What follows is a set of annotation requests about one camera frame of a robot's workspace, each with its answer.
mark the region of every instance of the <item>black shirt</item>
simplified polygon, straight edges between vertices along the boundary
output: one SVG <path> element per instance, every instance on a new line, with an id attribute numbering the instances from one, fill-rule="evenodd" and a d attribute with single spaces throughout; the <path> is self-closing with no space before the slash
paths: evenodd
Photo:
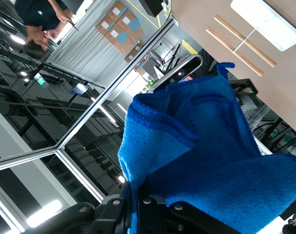
<path id="1" fill-rule="evenodd" d="M 61 0 L 56 2 L 62 10 L 67 8 Z M 48 30 L 54 29 L 60 22 L 48 0 L 17 0 L 15 9 L 28 26 L 42 26 L 43 30 Z"/>

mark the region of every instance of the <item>blue towel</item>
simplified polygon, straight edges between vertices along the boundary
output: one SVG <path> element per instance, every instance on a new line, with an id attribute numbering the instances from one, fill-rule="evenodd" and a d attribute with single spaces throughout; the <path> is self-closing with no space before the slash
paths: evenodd
<path id="1" fill-rule="evenodd" d="M 119 161 L 133 198 L 185 201 L 243 234 L 255 234 L 296 198 L 296 157 L 262 156 L 227 80 L 219 76 L 138 94 L 128 109 Z M 131 234 L 137 232 L 136 211 Z"/>

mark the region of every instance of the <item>exit sign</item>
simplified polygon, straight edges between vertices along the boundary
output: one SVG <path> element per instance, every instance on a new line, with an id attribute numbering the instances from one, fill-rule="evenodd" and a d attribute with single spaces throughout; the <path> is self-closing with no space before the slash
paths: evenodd
<path id="1" fill-rule="evenodd" d="M 39 74 L 37 73 L 35 76 L 34 76 L 34 79 L 40 84 L 40 85 L 43 85 L 46 81 L 45 79 Z"/>

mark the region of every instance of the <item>table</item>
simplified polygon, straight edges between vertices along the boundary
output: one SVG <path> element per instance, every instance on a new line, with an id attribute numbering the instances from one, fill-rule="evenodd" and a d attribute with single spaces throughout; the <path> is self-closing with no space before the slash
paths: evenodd
<path id="1" fill-rule="evenodd" d="M 258 89 L 258 97 L 296 131 L 296 45 L 284 52 L 275 48 L 260 33 L 254 32 L 249 40 L 272 58 L 277 65 L 271 67 L 246 45 L 239 48 L 248 60 L 264 72 L 261 77 L 206 32 L 214 29 L 235 48 L 241 41 L 221 26 L 214 17 L 220 15 L 244 36 L 253 27 L 231 7 L 232 0 L 172 0 L 172 13 L 189 33 L 217 61 L 236 64 L 229 71 L 238 79 L 249 78 Z M 266 2 L 296 28 L 296 0 L 266 0 Z"/>

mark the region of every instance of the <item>wooden dowel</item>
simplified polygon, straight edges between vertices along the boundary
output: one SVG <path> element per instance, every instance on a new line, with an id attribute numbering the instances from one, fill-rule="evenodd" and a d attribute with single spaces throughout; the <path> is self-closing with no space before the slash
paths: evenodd
<path id="1" fill-rule="evenodd" d="M 227 42 L 225 39 L 223 39 L 220 35 L 218 35 L 213 29 L 210 27 L 206 29 L 206 31 L 214 37 L 219 43 L 221 43 L 224 47 L 226 47 L 228 50 L 230 50 L 232 53 L 234 52 L 235 48 L 233 45 L 231 45 L 229 42 Z M 258 74 L 260 77 L 264 74 L 263 71 L 261 71 L 258 67 L 256 67 L 253 63 L 251 63 L 246 57 L 244 57 L 242 54 L 235 52 L 235 56 L 238 57 L 242 62 L 244 62 L 249 68 L 251 68 L 256 74 Z"/>
<path id="2" fill-rule="evenodd" d="M 241 34 L 237 29 L 235 29 L 233 26 L 231 26 L 227 21 L 225 21 L 222 17 L 219 15 L 216 15 L 214 19 L 220 23 L 222 26 L 224 26 L 229 32 L 231 32 L 233 35 L 235 35 L 237 38 L 239 38 L 241 41 L 244 41 L 246 37 Z M 259 49 L 254 43 L 252 43 L 250 40 L 246 40 L 244 42 L 251 50 L 253 50 L 258 56 L 260 56 L 266 63 L 268 63 L 270 66 L 274 67 L 276 66 L 276 62 L 270 58 L 268 55 L 266 55 L 261 49 Z"/>

